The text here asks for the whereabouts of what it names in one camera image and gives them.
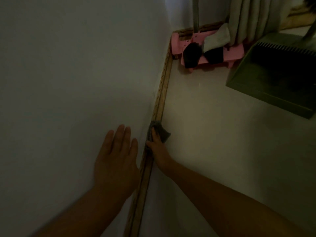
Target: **glossy floor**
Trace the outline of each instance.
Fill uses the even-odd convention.
[[[188,73],[173,62],[162,121],[170,155],[316,233],[316,117],[230,89],[228,74],[207,66]],[[140,236],[217,235],[154,164]]]

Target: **person's left arm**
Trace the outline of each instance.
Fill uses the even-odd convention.
[[[130,127],[120,125],[115,136],[109,131],[95,162],[93,188],[34,237],[100,236],[140,179],[137,140],[130,142]]]

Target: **person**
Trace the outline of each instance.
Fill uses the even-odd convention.
[[[308,236],[267,206],[177,163],[154,129],[152,135],[153,142],[146,144],[157,166],[187,195],[218,236]],[[140,181],[137,148],[137,140],[131,142],[130,127],[120,125],[115,134],[109,131],[95,162],[93,187],[34,237],[100,236]]]

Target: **white curtain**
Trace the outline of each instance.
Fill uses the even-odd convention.
[[[293,0],[231,0],[228,28],[230,45],[258,40],[278,31]]]

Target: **pink plastic base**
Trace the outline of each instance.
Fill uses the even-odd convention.
[[[179,33],[173,33],[171,36],[172,54],[173,55],[182,54],[185,48],[190,43],[193,43],[193,42],[196,42],[199,45],[202,45],[204,43],[205,37],[213,35],[216,32],[217,30],[194,33],[191,40],[185,40],[185,41],[180,41]],[[239,46],[230,47],[229,50],[226,47],[224,47],[223,54],[224,54],[224,62],[228,63],[228,68],[232,68],[236,60],[239,60],[244,57],[245,51],[244,51],[243,45],[240,44]],[[200,65],[200,64],[205,64],[205,63],[208,63],[207,59],[204,56],[201,56],[198,64]],[[184,65],[183,55],[181,57],[181,64]]]

